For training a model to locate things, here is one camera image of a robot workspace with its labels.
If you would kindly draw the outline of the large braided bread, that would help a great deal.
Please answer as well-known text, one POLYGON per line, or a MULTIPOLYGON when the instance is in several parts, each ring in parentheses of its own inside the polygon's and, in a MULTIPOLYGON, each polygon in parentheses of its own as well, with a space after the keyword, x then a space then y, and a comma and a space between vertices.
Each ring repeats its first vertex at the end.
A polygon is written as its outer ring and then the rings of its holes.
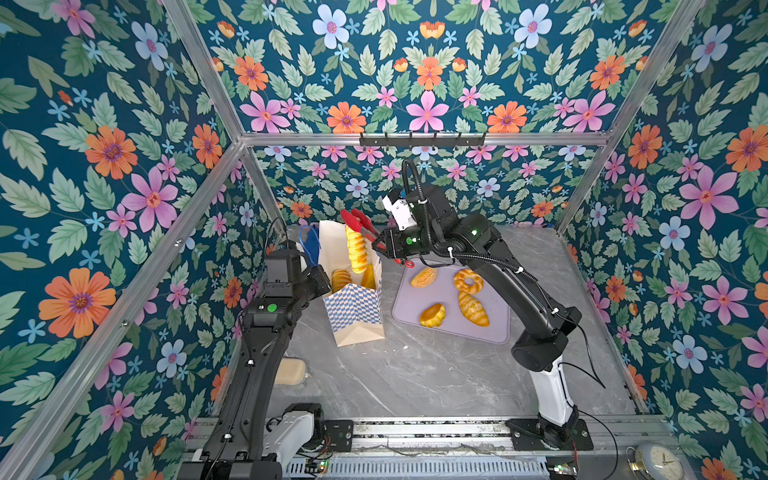
POLYGON ((342 290, 352 282, 351 274, 346 269, 337 269, 331 275, 331 289, 333 293, 342 290))

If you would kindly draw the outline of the round sugared bread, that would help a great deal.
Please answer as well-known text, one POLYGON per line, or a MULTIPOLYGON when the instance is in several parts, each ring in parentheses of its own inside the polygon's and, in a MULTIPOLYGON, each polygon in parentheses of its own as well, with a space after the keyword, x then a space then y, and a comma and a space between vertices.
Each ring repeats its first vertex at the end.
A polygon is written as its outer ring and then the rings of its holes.
POLYGON ((433 284, 438 276, 436 268, 424 267, 410 280, 410 286, 413 288, 426 288, 433 284))

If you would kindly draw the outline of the red silicone tongs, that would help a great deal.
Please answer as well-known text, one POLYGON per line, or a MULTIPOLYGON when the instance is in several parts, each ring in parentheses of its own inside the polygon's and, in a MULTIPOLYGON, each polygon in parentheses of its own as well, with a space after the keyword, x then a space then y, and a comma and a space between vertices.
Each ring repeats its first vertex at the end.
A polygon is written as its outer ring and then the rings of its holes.
MULTIPOLYGON (((351 211, 343 210, 341 212, 342 220, 345 227, 349 226, 352 230, 360 232, 371 244, 372 250, 380 253, 380 233, 373 225, 372 220, 358 209, 352 209, 351 211)), ((396 261, 399 265, 404 265, 407 268, 413 268, 415 266, 412 260, 409 261, 396 261)))

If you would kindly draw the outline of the blue checkered paper bag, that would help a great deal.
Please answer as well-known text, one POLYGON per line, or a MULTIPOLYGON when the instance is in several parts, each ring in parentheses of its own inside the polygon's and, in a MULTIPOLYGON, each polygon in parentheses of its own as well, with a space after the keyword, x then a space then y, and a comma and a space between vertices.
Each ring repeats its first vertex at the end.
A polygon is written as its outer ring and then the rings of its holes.
POLYGON ((319 264, 327 273, 330 282, 334 270, 346 269, 350 272, 352 282, 342 290, 322 298, 327 318, 339 347, 383 340, 385 338, 382 297, 382 266, 366 241, 368 259, 374 267, 377 289, 370 290, 361 286, 363 274, 352 271, 346 245, 345 225, 342 223, 323 220, 319 223, 320 253, 319 264))

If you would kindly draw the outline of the lilac plastic tray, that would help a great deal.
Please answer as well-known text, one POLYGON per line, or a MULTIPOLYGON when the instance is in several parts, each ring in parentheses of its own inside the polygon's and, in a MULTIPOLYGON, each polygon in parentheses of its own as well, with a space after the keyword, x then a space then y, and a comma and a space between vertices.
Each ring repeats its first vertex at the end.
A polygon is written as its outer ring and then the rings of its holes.
POLYGON ((468 320, 460 310, 454 277, 462 267, 437 268, 437 277, 430 285, 423 288, 412 286, 413 278, 424 269, 424 265, 417 265, 404 271, 392 309, 396 321, 495 345, 503 345, 509 340, 511 309, 488 283, 474 295, 489 318, 488 326, 479 326, 468 320), (445 307, 446 316, 437 326, 427 327, 420 321, 421 314, 436 304, 445 307))

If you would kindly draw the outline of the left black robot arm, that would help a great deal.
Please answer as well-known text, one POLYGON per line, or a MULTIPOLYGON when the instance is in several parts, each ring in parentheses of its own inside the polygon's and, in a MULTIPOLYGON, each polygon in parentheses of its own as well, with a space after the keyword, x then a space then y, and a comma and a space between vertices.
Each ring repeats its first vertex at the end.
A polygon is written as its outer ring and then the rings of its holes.
POLYGON ((315 414, 291 411, 270 431, 267 411, 280 363, 309 303, 330 292, 321 266, 270 260, 261 295, 244 309, 238 367, 211 437, 180 479, 280 479, 315 435, 315 414))

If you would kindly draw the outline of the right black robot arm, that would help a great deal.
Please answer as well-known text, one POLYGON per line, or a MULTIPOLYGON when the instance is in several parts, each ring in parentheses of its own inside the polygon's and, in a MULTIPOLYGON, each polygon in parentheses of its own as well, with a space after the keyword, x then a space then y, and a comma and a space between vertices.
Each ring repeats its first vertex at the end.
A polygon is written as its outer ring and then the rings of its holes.
POLYGON ((571 401, 561 364, 568 335, 580 323, 581 312, 564 306, 541 287, 490 220, 477 213, 459 217, 440 188, 406 195, 393 189, 383 205, 396 225, 377 235, 375 250, 397 260, 435 254, 457 261, 478 274, 519 317, 524 331, 511 353, 531 375, 538 399, 538 427, 531 431, 513 421, 508 426, 551 447, 569 446, 579 412, 571 401))

